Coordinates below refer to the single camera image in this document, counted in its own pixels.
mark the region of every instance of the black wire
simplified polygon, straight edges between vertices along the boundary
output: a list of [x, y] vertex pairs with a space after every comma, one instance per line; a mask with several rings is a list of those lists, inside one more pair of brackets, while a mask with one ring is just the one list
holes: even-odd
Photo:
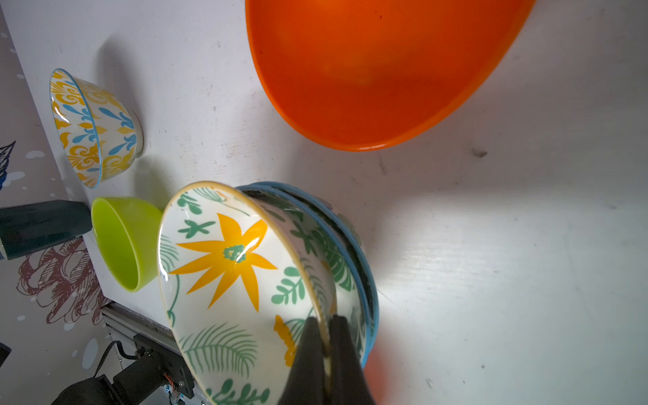
[[108, 353], [110, 352], [110, 349], [112, 349], [115, 344], [117, 344], [117, 350], [119, 351], [119, 354], [121, 354], [121, 356], [123, 358], [127, 358], [129, 360], [137, 360], [138, 359], [137, 356], [131, 356], [129, 354], [124, 353], [124, 347], [121, 345], [121, 342], [119, 340], [113, 340], [113, 341], [110, 342], [110, 344], [108, 345], [108, 347], [104, 351], [104, 354], [101, 356], [101, 360], [99, 360], [99, 365], [97, 366], [97, 370], [95, 371], [95, 375], [92, 376], [93, 378], [97, 376], [97, 373], [99, 372], [99, 369], [101, 368], [102, 365], [104, 365], [104, 362], [106, 361], [106, 357], [108, 357]]

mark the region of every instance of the bowl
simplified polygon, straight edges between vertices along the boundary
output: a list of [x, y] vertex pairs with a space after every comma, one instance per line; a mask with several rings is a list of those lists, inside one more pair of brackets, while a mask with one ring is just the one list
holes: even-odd
[[308, 240], [321, 247], [324, 253], [321, 259], [327, 261], [336, 282], [338, 315], [349, 321], [351, 338], [360, 364], [364, 367], [369, 356], [369, 304], [364, 291], [357, 288], [361, 285], [360, 278], [343, 244], [338, 238], [331, 236], [333, 230], [316, 213], [291, 195], [263, 185], [248, 185], [237, 189], [256, 200], [289, 233], [302, 235], [304, 241]]
[[272, 187], [293, 196], [294, 198], [305, 204], [309, 209], [311, 209], [324, 222], [326, 222], [327, 225], [329, 225], [330, 228], [334, 231], [333, 235], [337, 236], [339, 241], [346, 247], [346, 250], [349, 253], [351, 260], [353, 261], [355, 268], [358, 270], [360, 284], [364, 289], [367, 301], [369, 303], [370, 339], [367, 343], [367, 346], [369, 350], [371, 350], [374, 343], [376, 342], [378, 322], [380, 319], [378, 290], [371, 273], [371, 267], [369, 266], [369, 262], [367, 261], [367, 257], [365, 256], [365, 251], [362, 247], [360, 236], [356, 232], [351, 221], [349, 221], [346, 216], [339, 213], [338, 211], [333, 211], [333, 206], [325, 200], [312, 196], [304, 190], [298, 189], [297, 187], [291, 186], [289, 184], [279, 183], [276, 181], [260, 181], [258, 183], [253, 183], [250, 186]]
[[329, 344], [332, 275], [240, 191], [211, 181], [182, 188], [165, 209], [157, 249], [169, 325], [214, 403], [276, 403], [309, 315]]
[[94, 189], [133, 164], [142, 128], [117, 97], [63, 69], [52, 73], [49, 95], [61, 145], [84, 185]]
[[488, 77], [534, 0], [246, 0], [263, 88], [305, 137], [340, 150], [399, 144]]
[[99, 251], [126, 291], [138, 291], [156, 277], [159, 209], [134, 197], [98, 197], [91, 218]]

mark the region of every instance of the stacked bowls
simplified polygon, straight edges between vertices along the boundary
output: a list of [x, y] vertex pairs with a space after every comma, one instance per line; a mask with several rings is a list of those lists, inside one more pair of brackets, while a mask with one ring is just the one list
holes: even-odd
[[373, 348], [378, 299], [362, 243], [300, 189], [190, 184], [165, 209], [157, 258], [171, 329], [214, 403], [277, 403], [309, 317], [325, 345], [331, 316], [347, 318], [363, 366]]

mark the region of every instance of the yellow and blue patterned bowl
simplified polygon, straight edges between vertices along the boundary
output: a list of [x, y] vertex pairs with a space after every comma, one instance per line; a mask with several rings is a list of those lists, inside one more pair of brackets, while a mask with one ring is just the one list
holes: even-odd
[[49, 94], [58, 136], [83, 184], [94, 189], [133, 164], [142, 128], [117, 97], [63, 69], [52, 72]]

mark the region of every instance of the cable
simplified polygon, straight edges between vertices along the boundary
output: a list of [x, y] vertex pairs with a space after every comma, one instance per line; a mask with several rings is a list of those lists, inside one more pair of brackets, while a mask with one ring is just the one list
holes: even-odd
[[127, 358], [129, 360], [137, 360], [137, 356], [131, 356], [129, 354], [124, 353], [124, 347], [121, 345], [121, 342], [119, 340], [113, 340], [110, 342], [106, 350], [104, 351], [104, 354], [101, 356], [101, 360], [99, 360], [99, 365], [97, 366], [97, 370], [95, 371], [95, 375], [92, 377], [95, 378], [97, 376], [97, 373], [99, 372], [99, 369], [101, 368], [102, 365], [104, 365], [104, 362], [106, 361], [106, 357], [108, 357], [108, 353], [110, 352], [110, 349], [113, 348], [113, 346], [117, 344], [117, 350], [119, 351], [119, 354], [123, 358]]
[[164, 373], [164, 376], [167, 378], [168, 384], [171, 386], [171, 391], [175, 391], [176, 387], [173, 384], [173, 379], [171, 379], [171, 377], [169, 377], [167, 373]]

